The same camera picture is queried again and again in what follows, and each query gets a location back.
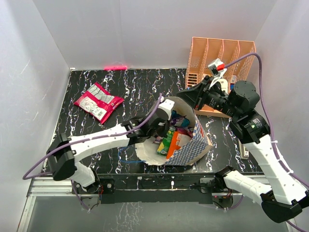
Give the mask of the orange candy pack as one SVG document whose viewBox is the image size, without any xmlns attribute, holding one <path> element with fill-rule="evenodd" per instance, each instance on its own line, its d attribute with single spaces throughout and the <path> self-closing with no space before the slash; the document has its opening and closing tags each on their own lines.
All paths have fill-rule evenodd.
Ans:
<svg viewBox="0 0 309 232">
<path fill-rule="evenodd" d="M 166 158 L 171 158 L 175 151 L 179 150 L 190 140 L 191 137 L 189 135 L 183 134 L 178 131 L 174 132 Z"/>
</svg>

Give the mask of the blue checkered paper bag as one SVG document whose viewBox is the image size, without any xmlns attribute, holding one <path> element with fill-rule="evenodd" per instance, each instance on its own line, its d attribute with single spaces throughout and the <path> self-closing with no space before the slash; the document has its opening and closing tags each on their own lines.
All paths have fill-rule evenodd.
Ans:
<svg viewBox="0 0 309 232">
<path fill-rule="evenodd" d="M 144 143 L 135 145 L 135 152 L 139 160 L 147 165 L 192 165 L 201 159 L 212 147 L 199 119 L 194 110 L 179 97 L 166 97 L 175 102 L 173 110 L 190 120 L 189 127 L 193 128 L 191 140 L 175 151 L 171 158 L 167 159 L 166 155 L 157 154 L 159 145 L 154 143 L 155 138 L 151 137 Z"/>
</svg>

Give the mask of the pink snack bag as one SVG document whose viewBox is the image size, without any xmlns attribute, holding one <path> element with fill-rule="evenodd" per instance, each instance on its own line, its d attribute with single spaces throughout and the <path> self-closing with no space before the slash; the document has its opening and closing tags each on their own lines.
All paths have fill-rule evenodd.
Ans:
<svg viewBox="0 0 309 232">
<path fill-rule="evenodd" d="M 74 105 L 92 115 L 100 124 L 104 124 L 123 101 L 123 98 L 111 95 L 96 82 L 74 102 Z"/>
</svg>

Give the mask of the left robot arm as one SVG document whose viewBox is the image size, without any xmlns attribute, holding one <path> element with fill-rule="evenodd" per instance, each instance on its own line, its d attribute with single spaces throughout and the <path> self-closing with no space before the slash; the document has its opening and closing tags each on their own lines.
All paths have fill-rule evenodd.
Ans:
<svg viewBox="0 0 309 232">
<path fill-rule="evenodd" d="M 172 110 L 156 109 L 143 117 L 134 117 L 110 129 L 93 134 L 68 138 L 59 137 L 59 144 L 49 148 L 48 165 L 55 181 L 70 179 L 88 193 L 101 187 L 96 171 L 81 163 L 95 153 L 116 147 L 144 143 L 158 136 L 165 136 L 169 128 Z"/>
</svg>

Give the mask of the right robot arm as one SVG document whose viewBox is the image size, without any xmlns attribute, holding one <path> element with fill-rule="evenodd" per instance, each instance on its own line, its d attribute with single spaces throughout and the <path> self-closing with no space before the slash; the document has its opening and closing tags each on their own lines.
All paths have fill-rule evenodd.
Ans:
<svg viewBox="0 0 309 232">
<path fill-rule="evenodd" d="M 214 77 L 177 93 L 193 109 L 207 105 L 229 116 L 233 134 L 253 155 L 269 184 L 261 184 L 227 166 L 215 174 L 215 188 L 225 192 L 235 190 L 261 205 L 274 222 L 282 223 L 297 215 L 309 205 L 309 191 L 281 166 L 283 159 L 275 154 L 270 138 L 270 127 L 255 111 L 260 97 L 251 82 L 238 81 L 229 94 L 219 83 L 211 85 Z"/>
</svg>

